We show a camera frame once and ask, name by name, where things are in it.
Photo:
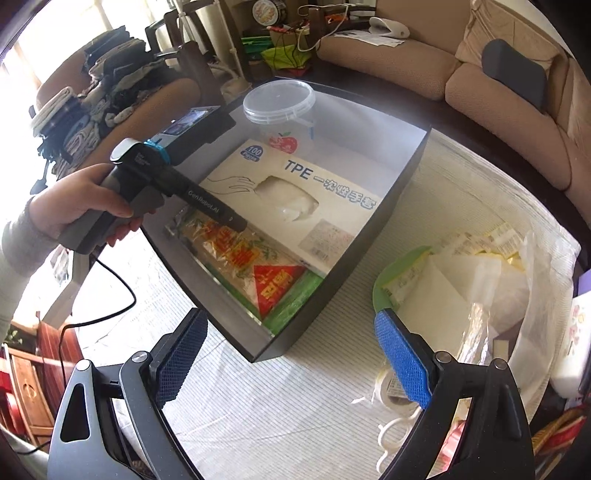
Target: hand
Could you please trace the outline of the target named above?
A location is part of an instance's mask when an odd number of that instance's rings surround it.
[[[255,184],[248,177],[234,176],[220,180],[212,180],[208,177],[201,183],[201,186],[214,195],[227,195],[252,192]]]
[[[87,210],[99,210],[129,218],[129,223],[119,225],[107,239],[110,246],[114,246],[117,240],[123,240],[130,231],[137,231],[143,218],[131,218],[134,212],[129,204],[113,190],[100,186],[112,169],[113,165],[105,163],[83,168],[41,192],[29,205],[33,224],[39,231],[57,240],[64,228]]]

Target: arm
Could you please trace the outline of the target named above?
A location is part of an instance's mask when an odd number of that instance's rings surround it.
[[[112,165],[100,164],[67,176],[31,199],[17,220],[4,227],[0,243],[0,342],[6,337],[12,315],[29,278],[57,246],[56,239],[66,227],[87,210],[105,210],[130,218],[132,209],[119,195],[98,186]],[[130,219],[109,237],[113,246],[142,219]]]

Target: metal screw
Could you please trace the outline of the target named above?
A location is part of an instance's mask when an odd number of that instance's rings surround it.
[[[148,358],[148,352],[138,352],[133,357],[131,357],[131,361],[136,364],[140,364],[144,360]]]
[[[76,369],[80,370],[81,372],[83,372],[84,370],[88,369],[88,367],[90,367],[90,360],[80,360],[77,364],[76,364]]]
[[[441,364],[448,364],[452,361],[452,356],[447,352],[441,351],[435,354],[435,360],[437,360]]]
[[[508,367],[507,362],[505,362],[502,358],[495,358],[492,363],[494,364],[495,368],[499,370],[506,370]]]

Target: blue ring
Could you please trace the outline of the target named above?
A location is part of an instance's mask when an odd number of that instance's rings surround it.
[[[166,163],[166,165],[170,165],[170,155],[168,154],[168,152],[166,151],[166,149],[164,147],[162,147],[161,145],[158,145],[155,142],[152,142],[151,140],[146,140],[144,142],[144,145],[148,145],[149,147],[152,147],[153,149],[158,150],[160,152],[160,155],[162,156],[162,159]]]

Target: controller handle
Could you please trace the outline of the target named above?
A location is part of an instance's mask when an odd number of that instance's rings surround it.
[[[150,186],[148,179],[121,166],[116,166],[100,186],[121,195],[133,209],[133,217],[140,217],[164,204],[162,194]],[[88,255],[96,246],[103,245],[107,237],[115,233],[117,226],[128,222],[128,218],[119,218],[108,212],[88,210],[65,228],[58,241],[70,250]]]

